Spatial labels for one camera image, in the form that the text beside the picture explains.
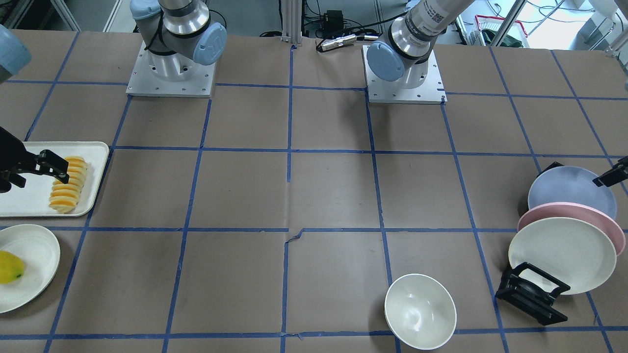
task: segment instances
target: stack of plates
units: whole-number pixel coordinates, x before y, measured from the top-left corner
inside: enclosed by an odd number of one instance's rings
[[[597,175],[574,166],[542,173],[528,194],[530,211],[517,225],[508,259],[512,268],[528,262],[571,286],[578,294],[604,283],[625,248],[625,235],[614,220],[617,201]],[[556,285],[533,273],[521,277],[551,292]]]

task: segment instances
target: basket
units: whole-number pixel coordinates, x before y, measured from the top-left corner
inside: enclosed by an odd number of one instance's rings
[[[481,14],[475,15],[475,25],[477,26],[477,30],[469,34],[470,44],[486,46],[486,42],[484,41],[484,37],[482,36],[481,31],[499,31],[499,28],[502,26],[503,22],[504,18],[501,17],[482,16]],[[530,47],[530,44],[528,44],[528,40],[526,39],[528,37],[528,33],[523,28],[523,23],[521,21],[515,21],[515,23],[512,24],[510,30],[508,31],[508,35],[521,41],[524,48]]]

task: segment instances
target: bowl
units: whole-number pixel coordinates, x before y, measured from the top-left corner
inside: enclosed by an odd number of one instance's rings
[[[517,231],[520,231],[528,224],[536,222],[537,220],[550,217],[575,218],[591,223],[609,237],[610,241],[612,241],[615,246],[615,252],[618,256],[624,251],[626,237],[624,231],[614,219],[592,207],[573,204],[571,202],[552,202],[527,211],[526,214],[519,219]]]
[[[537,220],[512,238],[508,249],[512,268],[531,263],[568,284],[564,295],[579,294],[597,288],[612,275],[617,263],[615,246],[599,228],[579,219],[552,217]],[[525,270],[521,278],[545,292],[556,285],[540,275]]]
[[[572,202],[617,217],[615,195],[607,187],[593,183],[594,172],[577,166],[558,166],[541,175],[532,183],[528,193],[528,207],[533,209],[551,202]]]
[[[456,329],[452,296],[424,274],[406,274],[393,282],[386,293],[384,314],[395,336],[416,349],[439,348]]]

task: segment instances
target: yellow lemon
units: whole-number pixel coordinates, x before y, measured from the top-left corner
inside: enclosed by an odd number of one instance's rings
[[[0,284],[13,282],[24,274],[24,263],[8,251],[0,250]]]

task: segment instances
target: white plate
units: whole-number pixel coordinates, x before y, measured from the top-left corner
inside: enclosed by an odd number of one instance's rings
[[[100,179],[107,164],[109,147],[102,142],[24,142],[26,150],[36,155],[49,149],[59,156],[81,156],[87,162],[87,178],[75,209],[60,214],[48,206],[52,192],[52,176],[21,174],[26,187],[15,185],[11,191],[0,193],[0,217],[76,217],[86,214],[96,201]]]
[[[0,285],[0,313],[21,307],[38,296],[59,267],[59,241],[48,229],[34,224],[14,225],[0,231],[0,250],[24,262],[24,275]]]
[[[571,286],[564,294],[590,291],[610,277],[617,255],[609,237],[579,219],[553,217],[537,220],[521,229],[508,249],[512,268],[529,262]],[[556,285],[525,270],[521,277],[546,292]]]

